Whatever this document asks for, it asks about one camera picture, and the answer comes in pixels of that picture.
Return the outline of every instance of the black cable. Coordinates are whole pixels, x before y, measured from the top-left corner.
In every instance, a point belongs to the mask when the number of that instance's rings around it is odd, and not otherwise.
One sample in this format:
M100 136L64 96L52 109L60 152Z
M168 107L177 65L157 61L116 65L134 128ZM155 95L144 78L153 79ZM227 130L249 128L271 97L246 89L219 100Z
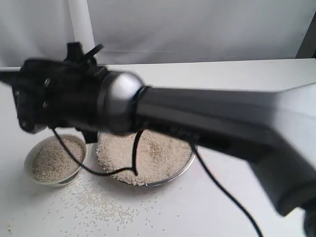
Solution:
M125 170L131 170L134 172L134 174L137 176L138 172L136 169L136 152L137 152L137 147L138 147L138 143L139 143L139 139L140 136L142 135L143 131L140 131L136 134L135 140L134 140L134 144L133 144L133 152L132 152L132 167L125 167L125 168L120 168L114 171L109 171L109 172L98 172L98 171L94 171L92 169L90 169L89 167L85 166L82 162L78 161L75 156L71 153L71 151L68 149L68 147L65 145L65 143L63 142L62 138L59 136L59 134L56 132L55 129L52 129L56 139L58 140L58 142L60 143L60 145L65 149L66 153L74 160L74 162L77 163L77 165L79 165L80 167L84 168L86 171L90 172L91 174L95 174L98 176L111 176L117 173L120 173L122 171Z
M256 223L255 219L250 215L250 213L246 210L245 207L243 207L241 205L241 203L233 196L231 195L218 181L217 179L214 177L214 175L211 173L211 171L207 168L206 164L204 163L204 161L202 160L202 157L200 156L200 154L198 153L196 147L193 144L190 144L191 150L193 153L196 154L197 159L199 160L200 164L202 165L203 169L205 170L205 172L208 174L208 176L210 177L210 179L215 183L215 185L246 215L246 217L249 219L249 221L251 222L252 226L254 227L254 229L257 232L257 235L259 237L263 237L263 234L258 226L258 224Z

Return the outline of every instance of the white ceramic bowl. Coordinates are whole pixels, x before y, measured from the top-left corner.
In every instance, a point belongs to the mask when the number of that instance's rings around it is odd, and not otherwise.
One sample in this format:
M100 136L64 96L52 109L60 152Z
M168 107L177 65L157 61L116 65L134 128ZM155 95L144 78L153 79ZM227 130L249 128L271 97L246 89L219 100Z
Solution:
M84 152L82 161L84 161L86 159L86 157L87 157L87 146L86 146L85 142L82 139L80 139L79 137L76 137L74 135L71 135L71 134L60 134L60 136L62 138L68 139L70 141L77 142L82 147L83 152ZM50 187L61 187L61 186L64 186L64 185L67 185L67 184L71 183L76 178L76 176L78 175L78 172L80 171L81 167L78 167L78 169L75 172L73 172L72 174L70 174L68 177L66 177L66 178L64 178L62 180L51 182L51 183L40 182L40 181L36 180L34 178L33 171L32 171L33 160L35 159L36 155L38 154L40 149L47 142L49 142L49 141L51 141L53 139L56 139L55 136L47 137L46 139L44 139L41 142L37 143L30 150L30 152L28 153L28 155L26 156L25 161L24 161L24 171L25 171L26 175L33 182L35 182L37 184L47 185L47 186L50 186Z

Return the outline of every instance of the white curtain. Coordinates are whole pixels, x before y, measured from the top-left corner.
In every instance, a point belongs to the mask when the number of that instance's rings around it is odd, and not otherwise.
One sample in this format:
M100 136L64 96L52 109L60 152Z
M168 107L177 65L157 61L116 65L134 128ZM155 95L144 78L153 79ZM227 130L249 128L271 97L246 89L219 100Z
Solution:
M0 0L0 66L102 43L105 64L294 58L315 0Z

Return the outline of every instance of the white pole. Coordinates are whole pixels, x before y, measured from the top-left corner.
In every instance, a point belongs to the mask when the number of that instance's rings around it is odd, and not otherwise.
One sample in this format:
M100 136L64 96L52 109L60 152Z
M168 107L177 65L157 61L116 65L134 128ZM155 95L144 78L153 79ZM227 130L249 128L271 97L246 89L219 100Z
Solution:
M79 41L87 53L95 46L87 0L68 0L68 5L75 41Z

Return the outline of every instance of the bowl rim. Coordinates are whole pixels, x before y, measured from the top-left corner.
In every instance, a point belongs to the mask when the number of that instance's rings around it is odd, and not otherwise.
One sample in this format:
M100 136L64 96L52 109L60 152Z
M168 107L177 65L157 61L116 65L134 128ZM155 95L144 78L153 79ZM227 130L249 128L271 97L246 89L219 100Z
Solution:
M60 134L60 137L61 138L66 138L66 139L71 140L73 142L76 142L82 147L83 152L84 152L84 156L83 156L82 162L84 162L85 159L87 158L87 145L86 145L86 143L80 137L78 137L76 135L73 135L73 134ZM33 160L36 158L36 155L38 154L40 149L45 145L45 143L47 143L47 142L49 142L50 140L53 140L53 139L56 139L56 137L54 135L50 136L50 137L47 137L47 138L41 140L40 142L38 142L28 152L28 154L27 154L27 156L26 156L26 158L24 160L24 171L27 174L27 176L35 183L42 184L42 185L56 185L56 184L59 184L60 182L63 182L65 180L73 177L81 169L81 167L79 166L73 173L71 173L70 175L68 175L64 179L61 179L61 180L58 180L58 181L54 181L54 182L40 182L37 179L35 179L32 171L31 172L29 171L29 163L33 163Z
M103 134L103 133L107 133L107 132L99 132L98 133L98 142L95 146L95 154L96 154L96 157L97 157L97 160L98 160L98 164L103 167L100 163L99 163L99 158L98 158L98 147L99 147L99 140L100 140L100 136ZM190 158L188 159L188 162L186 163L186 165L180 169L177 173L175 173L174 175L168 177L168 178L165 178L165 179L162 179L160 181L155 181L155 182L152 182L152 183L147 183L147 184L144 184L144 185L133 185L133 184L130 184L130 183L127 183L127 182L124 182L122 180L118 180L112 176L110 176L111 178L115 179L116 181L118 182L121 182L121 183L124 183L124 184L127 184L127 185L130 185L130 186L135 186L135 187L140 187L140 188L143 188L143 187L146 187L146 188L149 188L149 187L155 187L155 186L160 186L160 185L163 185L163 184L166 184L166 183L169 183L171 182L172 180L178 178L180 175L182 175L184 172L186 172L189 167L192 165L194 159L196 158L196 154L191 151L190 153Z

